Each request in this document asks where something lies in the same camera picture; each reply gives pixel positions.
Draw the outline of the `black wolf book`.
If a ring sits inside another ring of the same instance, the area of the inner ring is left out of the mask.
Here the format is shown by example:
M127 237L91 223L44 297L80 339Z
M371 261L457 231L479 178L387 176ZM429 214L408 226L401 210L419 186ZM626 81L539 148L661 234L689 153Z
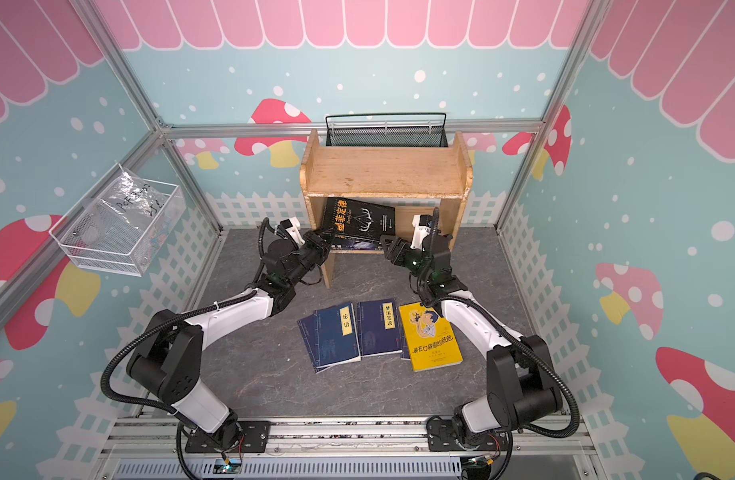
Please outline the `black wolf book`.
M341 251L379 251L381 244L359 238L335 237L332 241L332 248Z

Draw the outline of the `black deer antler book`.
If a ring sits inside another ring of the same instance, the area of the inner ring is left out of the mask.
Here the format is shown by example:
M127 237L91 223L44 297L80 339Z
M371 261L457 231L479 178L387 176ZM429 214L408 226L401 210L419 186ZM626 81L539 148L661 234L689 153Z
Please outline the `black deer antler book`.
M329 198L321 230L335 237L351 237L381 244L381 236L395 235L395 208L365 201Z

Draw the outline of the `dark blue book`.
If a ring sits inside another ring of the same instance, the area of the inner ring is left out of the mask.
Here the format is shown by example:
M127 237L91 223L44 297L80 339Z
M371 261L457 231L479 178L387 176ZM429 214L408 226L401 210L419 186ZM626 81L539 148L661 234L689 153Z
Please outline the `dark blue book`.
M347 302L315 311L298 321L316 373L362 360L354 304Z
M405 334L395 299L364 301L357 304L358 338L364 357L399 354Z

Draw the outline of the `yellow cartoon book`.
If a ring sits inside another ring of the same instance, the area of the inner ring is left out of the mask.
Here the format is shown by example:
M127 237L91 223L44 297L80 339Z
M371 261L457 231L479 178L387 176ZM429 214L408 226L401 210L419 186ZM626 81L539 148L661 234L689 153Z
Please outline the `yellow cartoon book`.
M433 308L421 303L399 308L403 321L407 357L415 372L435 370L463 362L453 326Z

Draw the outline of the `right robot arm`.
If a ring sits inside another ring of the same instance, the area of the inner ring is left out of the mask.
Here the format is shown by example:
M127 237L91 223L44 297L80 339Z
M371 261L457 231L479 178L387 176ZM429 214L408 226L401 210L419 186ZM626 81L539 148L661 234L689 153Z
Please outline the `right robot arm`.
M407 268L417 281L421 305L457 327L485 357L485 395L455 410L455 440L472 448L487 434L520 429L557 439L577 433L579 403L555 372L547 343L505 326L475 300L453 274L449 236L429 235L415 248L401 237L384 235L381 248L391 264Z

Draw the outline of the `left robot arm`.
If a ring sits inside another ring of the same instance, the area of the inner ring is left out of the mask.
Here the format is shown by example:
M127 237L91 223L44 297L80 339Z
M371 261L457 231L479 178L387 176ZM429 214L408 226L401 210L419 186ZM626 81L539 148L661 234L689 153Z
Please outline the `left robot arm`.
M228 452L244 439L234 410L201 380L202 356L219 339L283 312L296 286L329 257L333 233L309 231L297 244L290 234L261 257L254 281L240 294L211 306L155 314L144 333L123 347L102 373L100 388L111 400L149 406L178 418Z

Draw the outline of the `wooden two-tier bookshelf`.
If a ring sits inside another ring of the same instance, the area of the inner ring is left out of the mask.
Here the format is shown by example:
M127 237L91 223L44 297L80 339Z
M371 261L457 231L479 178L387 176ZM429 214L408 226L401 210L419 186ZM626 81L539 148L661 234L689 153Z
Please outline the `wooden two-tier bookshelf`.
M431 206L411 206L417 199L439 201L441 233L455 246L473 187L473 164L465 136L455 132L449 147L323 146L312 130L301 160L300 183L311 228L323 224L329 197L377 203L399 199L395 208L397 236L411 240L416 215L431 214Z

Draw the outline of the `clear plastic bag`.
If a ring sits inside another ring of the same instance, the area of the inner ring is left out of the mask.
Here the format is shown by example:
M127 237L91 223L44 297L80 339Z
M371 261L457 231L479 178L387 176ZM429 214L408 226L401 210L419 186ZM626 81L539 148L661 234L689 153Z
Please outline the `clear plastic bag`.
M150 180L122 169L102 193L100 204L112 222L113 232L131 237L135 243L155 221L168 198Z

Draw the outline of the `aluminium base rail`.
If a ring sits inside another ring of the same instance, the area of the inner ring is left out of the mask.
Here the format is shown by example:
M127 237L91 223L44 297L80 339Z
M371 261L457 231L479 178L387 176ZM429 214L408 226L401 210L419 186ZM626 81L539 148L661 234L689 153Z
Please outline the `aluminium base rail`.
M473 470L507 479L603 479L585 427L551 439L515 432L461 448L425 416L278 417L256 422L243 446L221 455L176 445L165 418L119 420L91 470L93 479L461 479Z

